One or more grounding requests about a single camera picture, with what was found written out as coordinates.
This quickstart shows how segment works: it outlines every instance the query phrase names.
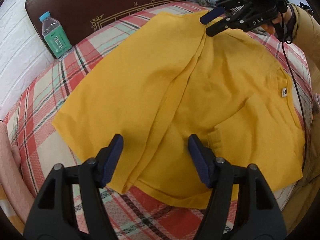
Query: jacket sleeve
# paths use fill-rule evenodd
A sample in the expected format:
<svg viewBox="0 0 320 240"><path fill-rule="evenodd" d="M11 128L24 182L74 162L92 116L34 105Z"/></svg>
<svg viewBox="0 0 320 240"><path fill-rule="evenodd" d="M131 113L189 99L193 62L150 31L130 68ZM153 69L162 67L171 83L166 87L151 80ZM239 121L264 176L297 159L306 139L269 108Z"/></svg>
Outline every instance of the jacket sleeve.
<svg viewBox="0 0 320 240"><path fill-rule="evenodd" d="M300 7L293 5L296 24L293 43L309 56L320 70L320 25Z"/></svg>

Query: blue bottle cap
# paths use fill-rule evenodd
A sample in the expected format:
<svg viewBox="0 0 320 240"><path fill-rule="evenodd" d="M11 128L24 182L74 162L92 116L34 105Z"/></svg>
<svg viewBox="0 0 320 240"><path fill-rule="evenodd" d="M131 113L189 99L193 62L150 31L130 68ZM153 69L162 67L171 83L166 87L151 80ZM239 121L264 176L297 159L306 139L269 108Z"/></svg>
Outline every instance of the blue bottle cap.
<svg viewBox="0 0 320 240"><path fill-rule="evenodd" d="M42 22L44 21L45 19L47 19L48 17L50 17L50 12L45 12L43 15L41 15L39 17L39 20Z"/></svg>

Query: gold trim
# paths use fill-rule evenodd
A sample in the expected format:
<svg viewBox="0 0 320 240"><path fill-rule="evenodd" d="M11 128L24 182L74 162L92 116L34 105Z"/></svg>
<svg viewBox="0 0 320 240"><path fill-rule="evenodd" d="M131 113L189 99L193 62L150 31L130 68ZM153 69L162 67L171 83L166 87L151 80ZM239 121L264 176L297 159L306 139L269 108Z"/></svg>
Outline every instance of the gold trim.
<svg viewBox="0 0 320 240"><path fill-rule="evenodd" d="M185 0L162 0L162 1L158 1L158 2L147 3L147 4L144 4L144 5L140 5L140 6L137 6L135 4L135 7L132 7L132 8L127 9L125 11L116 13L114 15L111 15L111 16L107 17L107 18L102 18L104 16L104 14L102 14L100 16L97 16L96 18L90 20L91 27L94 29L94 31L96 31L98 29L101 29L103 27L102 25L104 23L106 23L106 22L108 22L108 21L110 21L112 19L114 19L114 21L116 21L117 17L123 16L125 14L130 15L130 13L132 13L132 12L142 11L142 10L145 10L145 9L148 9L148 8L152 8L152 7L161 5L161 4L166 4L166 3L170 3L170 2L179 2L179 1L185 1Z"/></svg>

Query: person's arm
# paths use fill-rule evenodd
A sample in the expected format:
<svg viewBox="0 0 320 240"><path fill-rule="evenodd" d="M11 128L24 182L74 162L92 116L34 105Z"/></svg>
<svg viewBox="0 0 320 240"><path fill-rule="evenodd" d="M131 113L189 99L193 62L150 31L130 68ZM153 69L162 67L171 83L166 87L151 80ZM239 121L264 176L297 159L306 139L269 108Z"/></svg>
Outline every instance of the person's arm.
<svg viewBox="0 0 320 240"><path fill-rule="evenodd" d="M320 25L302 8L294 4L289 8L283 17L288 31L292 32L293 43L302 49L320 70ZM278 18L272 22L282 22L281 15L279 14ZM270 34L276 32L272 25L262 27Z"/></svg>

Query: tan jacket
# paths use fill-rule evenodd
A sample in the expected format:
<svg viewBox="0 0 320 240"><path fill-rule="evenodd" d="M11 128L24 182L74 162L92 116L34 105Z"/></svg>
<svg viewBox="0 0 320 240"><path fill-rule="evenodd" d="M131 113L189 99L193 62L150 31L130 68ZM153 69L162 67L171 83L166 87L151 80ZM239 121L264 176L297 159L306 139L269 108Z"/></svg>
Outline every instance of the tan jacket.
<svg viewBox="0 0 320 240"><path fill-rule="evenodd" d="M320 69L320 25L303 9L294 6L296 25L293 43ZM320 114L313 117L303 178L298 182L282 214L288 232L302 220L320 189Z"/></svg>

